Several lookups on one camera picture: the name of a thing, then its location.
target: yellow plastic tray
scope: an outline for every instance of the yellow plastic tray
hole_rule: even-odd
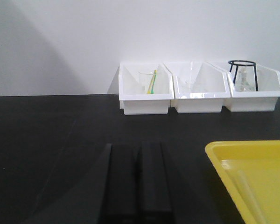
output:
[[[280,224],[280,140],[218,141],[205,151],[246,224]]]

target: black countertop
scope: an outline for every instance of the black countertop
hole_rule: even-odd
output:
[[[274,112],[127,116],[117,95],[0,97],[0,224],[95,223],[105,144],[144,141],[166,145],[196,213],[243,224],[204,151],[220,140],[280,140],[280,99]]]

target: white wall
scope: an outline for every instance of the white wall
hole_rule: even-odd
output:
[[[280,0],[0,0],[0,96],[117,93],[122,61],[280,70]]]

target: black object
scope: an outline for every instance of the black object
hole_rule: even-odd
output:
[[[253,66],[254,67],[255,86],[256,86],[256,91],[258,91],[257,72],[256,72],[256,63],[255,62],[245,61],[245,60],[232,60],[232,61],[229,61],[228,64],[231,65],[229,72],[232,71],[232,67],[234,65],[236,66],[235,73],[234,73],[234,78],[233,78],[233,84],[235,84],[235,80],[237,78],[238,67],[239,66],[245,66],[245,67]]]
[[[137,215],[133,151],[127,145],[113,145],[106,191],[105,222],[134,224]]]
[[[141,223],[172,224],[173,213],[160,143],[143,143],[138,161]]]

